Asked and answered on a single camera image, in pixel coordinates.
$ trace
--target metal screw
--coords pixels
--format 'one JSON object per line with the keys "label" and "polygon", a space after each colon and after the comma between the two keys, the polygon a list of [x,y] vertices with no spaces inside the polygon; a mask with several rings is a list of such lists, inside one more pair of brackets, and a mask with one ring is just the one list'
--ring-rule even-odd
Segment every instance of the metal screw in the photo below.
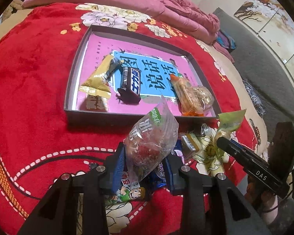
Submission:
{"label": "metal screw", "polygon": [[181,170],[182,170],[182,171],[185,171],[185,172],[188,172],[188,171],[190,171],[191,169],[190,169],[190,167],[188,167],[187,165],[184,165],[184,166],[181,167]]}
{"label": "metal screw", "polygon": [[217,178],[220,180],[225,180],[226,179],[226,175],[223,173],[218,173]]}
{"label": "metal screw", "polygon": [[62,176],[61,176],[62,180],[68,180],[69,178],[70,178],[70,174],[68,174],[68,173],[62,174]]}
{"label": "metal screw", "polygon": [[106,167],[103,166],[103,165],[99,165],[99,166],[96,167],[96,170],[99,171],[99,172],[103,172],[103,171],[106,170]]}

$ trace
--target green snack packet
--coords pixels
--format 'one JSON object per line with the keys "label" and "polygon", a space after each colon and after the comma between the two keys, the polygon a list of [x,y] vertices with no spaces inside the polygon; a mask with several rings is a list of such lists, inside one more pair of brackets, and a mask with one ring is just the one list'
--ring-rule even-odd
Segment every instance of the green snack packet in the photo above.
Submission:
{"label": "green snack packet", "polygon": [[230,139],[231,132],[236,131],[241,126],[245,113],[246,109],[218,114],[220,125],[213,141],[217,158],[221,158],[224,155],[224,151],[217,147],[217,139],[220,137]]}

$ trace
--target painted flower mural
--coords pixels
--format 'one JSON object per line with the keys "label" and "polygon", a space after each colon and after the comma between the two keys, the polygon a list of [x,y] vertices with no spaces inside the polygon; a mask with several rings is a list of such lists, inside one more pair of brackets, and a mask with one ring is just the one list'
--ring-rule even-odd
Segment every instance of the painted flower mural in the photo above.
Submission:
{"label": "painted flower mural", "polygon": [[246,0],[234,16],[258,32],[280,8],[277,0]]}

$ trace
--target chocolate bar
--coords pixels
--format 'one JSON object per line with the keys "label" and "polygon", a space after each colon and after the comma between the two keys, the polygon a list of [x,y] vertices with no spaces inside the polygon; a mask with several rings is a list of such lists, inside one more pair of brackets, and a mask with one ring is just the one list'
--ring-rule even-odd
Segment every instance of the chocolate bar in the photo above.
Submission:
{"label": "chocolate bar", "polygon": [[118,88],[118,99],[125,104],[140,102],[140,70],[132,67],[123,67],[121,88]]}

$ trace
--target gold wrapper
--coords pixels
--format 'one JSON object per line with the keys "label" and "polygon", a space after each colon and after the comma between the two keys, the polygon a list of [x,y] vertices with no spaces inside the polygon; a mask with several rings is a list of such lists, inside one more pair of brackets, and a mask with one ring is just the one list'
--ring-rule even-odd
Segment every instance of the gold wrapper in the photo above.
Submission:
{"label": "gold wrapper", "polygon": [[91,96],[101,96],[110,99],[111,92],[107,82],[107,71],[110,68],[110,62],[113,58],[114,56],[107,55],[92,75],[80,85],[79,91]]}
{"label": "gold wrapper", "polygon": [[179,97],[183,116],[202,117],[204,110],[190,82],[185,78],[170,75],[171,83]]}

